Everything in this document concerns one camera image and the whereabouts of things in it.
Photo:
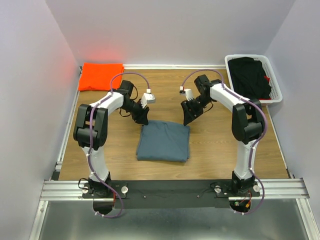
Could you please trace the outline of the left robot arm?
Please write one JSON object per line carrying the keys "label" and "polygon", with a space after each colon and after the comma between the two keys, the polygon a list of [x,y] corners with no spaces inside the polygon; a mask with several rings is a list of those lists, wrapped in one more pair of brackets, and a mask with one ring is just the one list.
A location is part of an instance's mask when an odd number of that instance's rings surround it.
{"label": "left robot arm", "polygon": [[156,98],[147,88],[141,99],[131,98],[134,84],[124,80],[118,89],[112,89],[105,97],[91,104],[78,107],[73,138],[85,153],[90,174],[82,188],[86,194],[107,197],[111,192],[110,171],[105,163],[104,145],[108,136],[108,120],[116,110],[124,110],[136,124],[148,125],[148,104]]}

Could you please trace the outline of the blue-grey t-shirt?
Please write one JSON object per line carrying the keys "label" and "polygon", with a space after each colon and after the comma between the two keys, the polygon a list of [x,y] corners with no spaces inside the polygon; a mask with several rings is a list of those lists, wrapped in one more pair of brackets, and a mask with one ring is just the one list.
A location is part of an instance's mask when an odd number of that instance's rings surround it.
{"label": "blue-grey t-shirt", "polygon": [[180,123],[150,120],[141,127],[136,158],[185,163],[190,158],[190,133],[190,127]]}

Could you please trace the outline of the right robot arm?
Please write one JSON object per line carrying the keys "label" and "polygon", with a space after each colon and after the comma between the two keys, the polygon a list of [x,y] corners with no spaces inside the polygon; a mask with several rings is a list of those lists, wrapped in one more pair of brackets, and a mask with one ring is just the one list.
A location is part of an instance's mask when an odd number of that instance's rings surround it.
{"label": "right robot arm", "polygon": [[204,113],[211,102],[219,102],[231,112],[231,132],[238,141],[237,160],[232,172],[230,191],[241,196],[255,185],[254,174],[256,148],[267,131],[267,119],[259,100],[250,100],[228,88],[222,80],[209,80],[204,75],[194,80],[199,96],[194,97],[192,90],[179,87],[179,93],[186,100],[181,102],[183,124],[186,126]]}

